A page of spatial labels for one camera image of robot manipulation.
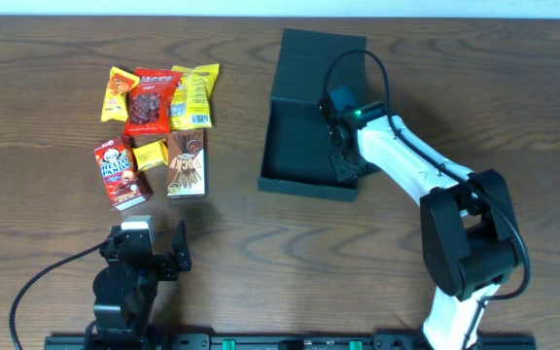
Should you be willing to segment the red Hacks candy bag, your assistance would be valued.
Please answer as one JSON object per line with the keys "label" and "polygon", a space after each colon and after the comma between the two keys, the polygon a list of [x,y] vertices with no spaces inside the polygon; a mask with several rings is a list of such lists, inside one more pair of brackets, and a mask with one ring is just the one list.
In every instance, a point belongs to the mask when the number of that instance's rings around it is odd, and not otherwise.
{"label": "red Hacks candy bag", "polygon": [[142,67],[136,67],[134,74],[140,81],[130,93],[123,134],[129,137],[167,134],[170,131],[171,101],[182,74]]}

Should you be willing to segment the small yellow candy packet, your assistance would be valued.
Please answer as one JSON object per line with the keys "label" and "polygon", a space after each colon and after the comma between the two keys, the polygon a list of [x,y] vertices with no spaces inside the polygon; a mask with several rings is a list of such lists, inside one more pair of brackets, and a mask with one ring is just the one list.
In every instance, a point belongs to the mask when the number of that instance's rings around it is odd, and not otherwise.
{"label": "small yellow candy packet", "polygon": [[144,146],[134,148],[133,155],[138,172],[166,165],[168,159],[166,140],[159,139]]}

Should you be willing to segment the yellow orange snack packet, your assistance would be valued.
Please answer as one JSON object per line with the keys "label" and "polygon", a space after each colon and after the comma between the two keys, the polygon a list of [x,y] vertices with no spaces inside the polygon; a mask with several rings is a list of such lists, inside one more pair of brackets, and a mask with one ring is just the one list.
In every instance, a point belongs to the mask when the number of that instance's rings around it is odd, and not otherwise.
{"label": "yellow orange snack packet", "polygon": [[101,120],[125,122],[128,119],[127,95],[139,84],[140,78],[116,66],[110,70],[101,109]]}

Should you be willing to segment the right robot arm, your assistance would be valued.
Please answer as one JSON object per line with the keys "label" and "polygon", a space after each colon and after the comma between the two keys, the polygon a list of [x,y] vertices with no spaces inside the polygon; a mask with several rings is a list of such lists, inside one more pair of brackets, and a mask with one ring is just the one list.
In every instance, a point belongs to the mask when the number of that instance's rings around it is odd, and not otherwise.
{"label": "right robot arm", "polygon": [[337,148],[340,179],[368,165],[388,174],[418,205],[424,264],[436,284],[422,326],[433,349],[513,349],[514,340],[481,336],[489,303],[519,297],[530,260],[508,185],[493,169],[476,173],[420,140],[380,102],[323,102],[320,110]]}

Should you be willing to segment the brown Pocky box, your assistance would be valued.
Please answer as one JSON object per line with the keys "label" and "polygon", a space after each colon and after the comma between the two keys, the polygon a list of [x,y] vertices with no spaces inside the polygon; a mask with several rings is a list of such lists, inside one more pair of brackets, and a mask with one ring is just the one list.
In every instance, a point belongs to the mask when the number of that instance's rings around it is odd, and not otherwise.
{"label": "brown Pocky box", "polygon": [[167,138],[167,196],[180,199],[206,195],[204,130],[176,130]]}

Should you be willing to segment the red Hello Panda box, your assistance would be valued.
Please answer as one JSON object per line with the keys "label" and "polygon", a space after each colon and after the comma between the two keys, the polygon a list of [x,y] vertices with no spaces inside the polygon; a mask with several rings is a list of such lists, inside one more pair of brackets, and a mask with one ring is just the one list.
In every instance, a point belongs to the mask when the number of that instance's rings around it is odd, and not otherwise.
{"label": "red Hello Panda box", "polygon": [[137,175],[127,137],[118,136],[106,141],[95,148],[93,154],[113,210],[123,211],[149,198],[144,183]]}

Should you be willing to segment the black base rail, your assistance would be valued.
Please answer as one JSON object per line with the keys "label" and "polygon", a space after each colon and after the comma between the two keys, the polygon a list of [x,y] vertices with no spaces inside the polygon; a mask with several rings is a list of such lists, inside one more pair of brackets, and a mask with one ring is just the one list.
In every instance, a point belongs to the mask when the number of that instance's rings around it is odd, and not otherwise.
{"label": "black base rail", "polygon": [[107,341],[94,335],[48,336],[45,350],[161,349],[161,350],[428,350],[419,333],[381,332],[368,336],[224,335],[180,333],[163,339],[135,343]]}

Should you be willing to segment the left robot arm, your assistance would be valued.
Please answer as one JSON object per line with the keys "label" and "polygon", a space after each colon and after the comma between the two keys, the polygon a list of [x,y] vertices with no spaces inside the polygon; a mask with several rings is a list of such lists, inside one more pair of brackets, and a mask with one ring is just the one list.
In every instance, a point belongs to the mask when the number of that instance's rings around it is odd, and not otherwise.
{"label": "left robot arm", "polygon": [[132,216],[110,227],[99,248],[107,266],[94,278],[95,320],[88,325],[85,349],[168,349],[170,340],[150,324],[158,283],[176,281],[193,263],[180,221],[171,238],[171,251],[153,252],[150,216]]}

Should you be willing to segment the large yellow snack bag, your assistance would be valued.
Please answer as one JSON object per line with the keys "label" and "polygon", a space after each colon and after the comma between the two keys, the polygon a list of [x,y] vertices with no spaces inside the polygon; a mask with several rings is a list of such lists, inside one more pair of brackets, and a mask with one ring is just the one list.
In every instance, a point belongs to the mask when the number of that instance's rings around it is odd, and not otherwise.
{"label": "large yellow snack bag", "polygon": [[220,72],[220,64],[194,68],[173,65],[182,74],[170,105],[171,130],[189,130],[212,126],[210,98]]}

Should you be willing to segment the black gift box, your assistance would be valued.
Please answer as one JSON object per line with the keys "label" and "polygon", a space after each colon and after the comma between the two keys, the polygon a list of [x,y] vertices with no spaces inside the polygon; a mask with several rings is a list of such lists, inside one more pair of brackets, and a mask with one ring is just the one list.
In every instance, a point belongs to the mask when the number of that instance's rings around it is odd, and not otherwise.
{"label": "black gift box", "polygon": [[327,70],[368,39],[286,28],[270,94],[270,113],[258,189],[266,192],[353,201],[356,182],[337,181],[333,140],[319,109]]}

